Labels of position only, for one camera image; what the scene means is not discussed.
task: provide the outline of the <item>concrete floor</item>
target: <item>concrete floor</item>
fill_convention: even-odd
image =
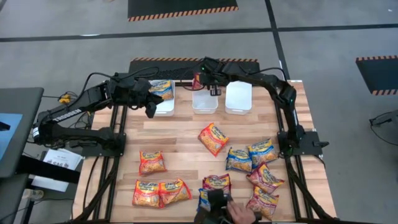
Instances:
[[[271,2],[279,27],[398,21],[396,0]],[[238,12],[127,22],[127,0],[8,0],[0,12],[0,38],[271,26],[263,0],[238,0],[238,4]],[[321,140],[330,141],[324,155],[338,216],[357,222],[396,223],[398,147],[375,137],[368,121],[397,109],[396,96],[372,96],[354,58],[397,55],[398,29],[279,35],[291,79],[304,81],[315,127]],[[126,72],[134,57],[205,55],[258,58],[261,68],[279,66],[271,32],[7,42],[0,43],[0,88],[42,86],[45,95],[58,96],[67,90],[79,92],[90,72]],[[95,77],[90,85],[101,80]],[[39,110],[56,105],[55,100],[43,99]],[[396,139],[395,127],[387,125],[376,131],[390,141]],[[34,155],[43,150],[32,145],[25,149]],[[62,197],[73,198],[75,189],[70,185]],[[30,222],[64,222],[70,217],[70,208],[69,201],[42,202],[34,207]]]

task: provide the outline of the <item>black floor mat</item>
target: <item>black floor mat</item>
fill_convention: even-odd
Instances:
[[[236,0],[129,0],[130,22],[238,10]]]
[[[373,95],[398,94],[398,57],[359,57],[356,65]]]
[[[146,67],[159,67],[159,74],[148,80],[192,80],[193,72],[189,71],[198,64],[200,58],[135,58],[130,63],[129,73]],[[221,61],[234,61],[247,72],[260,70],[257,59],[249,58],[220,58]]]

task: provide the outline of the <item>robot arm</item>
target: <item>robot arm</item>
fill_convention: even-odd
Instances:
[[[272,100],[284,111],[286,123],[289,128],[287,132],[287,143],[293,147],[299,147],[300,140],[305,134],[299,125],[295,110],[296,89],[287,81],[280,80],[275,75],[262,73],[247,74],[237,63],[222,63],[211,58],[205,58],[201,64],[200,83],[212,88],[212,95],[220,95],[218,85],[227,85],[229,82],[242,81],[264,87],[270,94]]]
[[[112,106],[128,106],[133,110],[145,106],[147,116],[153,118],[156,105],[163,99],[150,93],[150,87],[150,83],[143,78],[116,73],[110,80],[83,91],[71,103],[39,113],[33,127],[34,142],[53,145],[59,141],[79,140],[94,141],[107,149],[118,146],[117,135],[111,128],[73,129],[58,123],[86,111],[95,112]]]

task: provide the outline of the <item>instant noodle packet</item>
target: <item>instant noodle packet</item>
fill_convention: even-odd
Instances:
[[[206,211],[210,212],[211,206],[209,198],[207,196],[207,190],[199,189],[199,207],[204,208]]]
[[[219,177],[217,175],[210,175],[203,179],[203,189],[223,189],[224,194],[231,195],[231,178],[229,178],[229,174],[225,174]]]
[[[191,191],[181,179],[177,179],[175,182],[163,182],[159,185],[160,200],[164,205],[178,202],[179,200],[192,199]]]
[[[162,153],[139,152],[141,163],[139,164],[139,175],[150,174],[152,172],[166,171]]]
[[[153,85],[149,91],[155,95],[161,96],[163,100],[171,100],[174,97],[171,80],[158,82]]]
[[[226,170],[234,169],[250,173],[251,163],[249,155],[244,150],[232,150],[232,147],[229,149],[226,158]]]
[[[261,188],[263,191],[271,194],[273,191],[281,186],[285,181],[274,177],[264,162],[257,167],[250,175],[246,176],[248,180]]]
[[[257,168],[263,162],[278,159],[278,154],[275,152],[271,139],[248,146],[248,150],[253,169]]]
[[[198,139],[206,146],[206,148],[214,155],[217,156],[221,149],[228,142],[229,138],[226,137],[214,123],[209,124],[203,129]]]
[[[253,196],[246,205],[246,208],[254,212],[261,212],[262,216],[272,221],[272,215],[275,212],[278,200],[279,195],[269,195],[259,187],[255,187]]]
[[[193,77],[192,90],[202,89],[203,85],[200,84],[200,73],[196,72]]]
[[[132,204],[162,208],[162,204],[159,200],[158,183],[137,180],[134,196],[132,197]]]

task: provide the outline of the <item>wooden tabletop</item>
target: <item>wooden tabletop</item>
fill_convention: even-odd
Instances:
[[[297,90],[296,110],[298,120],[305,129],[313,129],[312,117],[307,97],[301,81],[291,81]],[[274,103],[267,90],[254,87],[252,91],[252,110],[244,116],[227,114],[224,108],[225,90],[219,96],[219,106],[215,114],[194,114],[192,94],[182,87],[176,87],[175,113],[171,117],[149,119],[145,110],[129,110],[125,133],[127,134],[126,150],[120,159],[119,172],[114,195],[111,222],[192,222],[196,215],[199,191],[202,179],[208,175],[229,173],[232,183],[232,196],[235,202],[246,205],[252,195],[252,184],[242,172],[225,170],[227,150],[244,149],[245,146],[271,138],[279,150],[276,133],[278,132]],[[109,126],[112,110],[97,111],[93,129]],[[229,137],[226,147],[214,157],[197,139],[200,131],[214,122]],[[147,177],[138,175],[139,151],[163,151],[167,172],[152,174]],[[82,212],[83,196],[87,185],[88,174],[94,158],[84,160],[81,170],[73,214]],[[323,164],[313,156],[302,156],[303,169],[307,187],[318,203],[331,216],[336,216],[328,180]],[[97,191],[102,166],[102,158],[95,166],[93,177],[88,187],[86,204]],[[287,182],[285,161],[278,159],[269,164],[271,172],[278,178],[286,180],[273,195],[280,195],[273,221],[294,221],[292,198]],[[192,191],[193,199],[171,204],[163,209],[138,207],[132,205],[136,180],[160,182],[162,180],[183,179]],[[297,188],[301,214],[305,217],[302,194]],[[106,192],[101,204],[100,218],[104,217]]]

